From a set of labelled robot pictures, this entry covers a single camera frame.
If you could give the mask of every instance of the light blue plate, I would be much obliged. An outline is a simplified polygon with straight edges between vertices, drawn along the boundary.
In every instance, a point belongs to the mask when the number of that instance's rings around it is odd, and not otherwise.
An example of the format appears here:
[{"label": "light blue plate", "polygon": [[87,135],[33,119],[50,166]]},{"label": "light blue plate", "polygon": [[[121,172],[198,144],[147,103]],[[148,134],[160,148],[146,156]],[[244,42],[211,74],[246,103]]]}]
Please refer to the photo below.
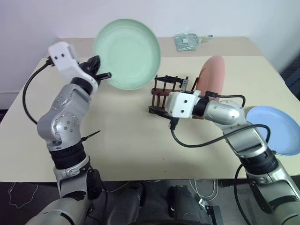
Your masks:
[{"label": "light blue plate", "polygon": [[[247,120],[253,124],[265,124],[271,129],[268,146],[277,154],[294,156],[300,153],[300,127],[285,112],[270,106],[258,106],[248,112]],[[258,130],[266,138],[266,129]]]}]

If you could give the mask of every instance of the wall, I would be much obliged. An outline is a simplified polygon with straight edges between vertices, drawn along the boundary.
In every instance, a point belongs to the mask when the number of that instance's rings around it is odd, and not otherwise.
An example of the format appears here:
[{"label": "wall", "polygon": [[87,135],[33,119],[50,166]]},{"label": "wall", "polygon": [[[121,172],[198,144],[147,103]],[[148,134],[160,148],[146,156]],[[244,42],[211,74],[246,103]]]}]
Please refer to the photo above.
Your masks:
[{"label": "wall", "polygon": [[4,0],[0,3],[0,108],[9,107],[56,37],[93,38],[134,18],[159,37],[246,36],[281,71],[300,51],[299,0]]}]

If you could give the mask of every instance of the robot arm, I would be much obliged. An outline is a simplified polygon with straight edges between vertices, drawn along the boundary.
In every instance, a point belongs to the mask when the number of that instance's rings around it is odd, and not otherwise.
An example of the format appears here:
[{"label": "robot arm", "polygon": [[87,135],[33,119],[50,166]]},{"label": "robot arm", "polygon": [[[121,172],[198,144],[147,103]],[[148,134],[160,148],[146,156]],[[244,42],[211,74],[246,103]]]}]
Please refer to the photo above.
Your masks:
[{"label": "robot arm", "polygon": [[[204,117],[229,134],[251,125],[244,109],[232,101],[217,102],[194,94],[171,92],[165,110],[175,118]],[[226,138],[245,167],[250,187],[260,208],[271,214],[276,224],[300,224],[300,191],[256,128]]]},{"label": "robot arm", "polygon": [[98,56],[78,64],[74,49],[65,42],[51,46],[49,54],[59,74],[70,80],[37,123],[38,134],[45,139],[55,164],[60,199],[27,224],[80,225],[92,200],[102,191],[100,174],[90,166],[90,157],[84,151],[82,142],[88,137],[81,137],[80,123],[89,109],[90,96],[97,91],[101,80],[111,74],[96,75],[100,67]]}]

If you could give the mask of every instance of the black cable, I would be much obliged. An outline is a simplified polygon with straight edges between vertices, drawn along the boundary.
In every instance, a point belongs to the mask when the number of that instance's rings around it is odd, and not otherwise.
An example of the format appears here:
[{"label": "black cable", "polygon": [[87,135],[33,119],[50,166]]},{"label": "black cable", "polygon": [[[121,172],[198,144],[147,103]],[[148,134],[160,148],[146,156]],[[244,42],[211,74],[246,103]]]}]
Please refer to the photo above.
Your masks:
[{"label": "black cable", "polygon": [[171,133],[172,133],[172,136],[173,136],[174,140],[175,140],[178,144],[182,145],[183,147],[186,147],[186,148],[200,148],[200,147],[204,147],[204,146],[213,144],[213,143],[215,143],[215,142],[221,141],[221,140],[224,139],[224,138],[228,138],[228,137],[230,137],[230,136],[232,136],[232,135],[235,135],[235,134],[237,134],[237,133],[239,133],[239,132],[241,132],[241,131],[248,130],[248,129],[251,129],[251,128],[265,128],[265,129],[267,130],[267,132],[268,132],[267,138],[266,138],[266,142],[269,141],[271,131],[270,131],[270,128],[269,128],[268,126],[264,125],[264,124],[253,124],[253,125],[249,125],[249,126],[247,126],[247,127],[242,127],[242,128],[240,128],[240,129],[238,129],[238,130],[232,131],[232,132],[230,132],[230,133],[228,133],[228,134],[226,134],[226,135],[223,135],[223,136],[218,137],[218,138],[216,138],[216,139],[214,139],[214,140],[212,140],[212,141],[209,141],[209,142],[206,142],[206,143],[202,143],[202,144],[185,144],[185,143],[182,143],[182,142],[179,141],[178,138],[176,137],[176,135],[175,135],[173,129],[171,130]]},{"label": "black cable", "polygon": [[24,108],[24,111],[25,113],[27,114],[27,116],[29,117],[29,119],[34,122],[35,124],[38,124],[38,122],[30,115],[28,109],[27,109],[27,106],[26,106],[26,92],[27,92],[27,89],[28,89],[28,86],[29,84],[31,83],[31,81],[33,80],[33,78],[38,75],[39,72],[41,72],[43,69],[45,69],[47,66],[49,65],[53,65],[53,62],[51,60],[51,58],[49,57],[48,60],[46,61],[46,63],[41,67],[39,68],[37,71],[35,71],[31,76],[30,78],[28,79],[28,81],[26,82],[25,86],[24,86],[24,89],[23,89],[23,95],[22,95],[22,103],[23,103],[23,108]]},{"label": "black cable", "polygon": [[101,186],[103,187],[104,192],[105,192],[105,203],[104,203],[103,214],[102,214],[102,221],[104,221],[106,208],[107,208],[107,202],[108,202],[108,194],[107,194],[107,190],[106,190],[106,187],[105,187],[103,181],[101,181]]},{"label": "black cable", "polygon": [[238,182],[238,175],[239,175],[239,172],[241,170],[241,168],[243,167],[243,165],[241,164],[237,171],[235,172],[235,176],[234,176],[234,182],[233,182],[233,192],[234,192],[234,198],[235,198],[235,201],[236,201],[236,204],[238,205],[238,209],[241,213],[241,215],[243,216],[245,222],[247,223],[247,225],[251,225],[250,221],[248,220],[248,218],[246,217],[241,205],[240,205],[240,201],[239,201],[239,198],[238,198],[238,191],[237,191],[237,182]]},{"label": "black cable", "polygon": [[97,223],[98,223],[99,225],[102,225],[102,223],[100,222],[100,220],[98,220],[97,218],[95,218],[95,217],[91,217],[90,215],[88,215],[88,217],[89,217],[89,218],[92,218],[92,219],[94,219],[94,220],[96,220],[96,221],[97,221]]},{"label": "black cable", "polygon": [[243,100],[242,107],[244,108],[246,103],[246,98],[243,95],[217,95],[219,98],[241,98]]}]

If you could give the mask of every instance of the green plate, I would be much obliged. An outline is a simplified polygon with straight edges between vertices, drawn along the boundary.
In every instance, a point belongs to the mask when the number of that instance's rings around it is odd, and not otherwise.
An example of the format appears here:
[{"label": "green plate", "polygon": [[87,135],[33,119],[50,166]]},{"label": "green plate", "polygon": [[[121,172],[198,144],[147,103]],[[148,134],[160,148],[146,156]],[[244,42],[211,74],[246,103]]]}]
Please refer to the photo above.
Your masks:
[{"label": "green plate", "polygon": [[141,22],[120,19],[106,25],[94,43],[99,55],[99,72],[111,72],[107,81],[124,90],[141,88],[158,72],[161,53],[154,33]]}]

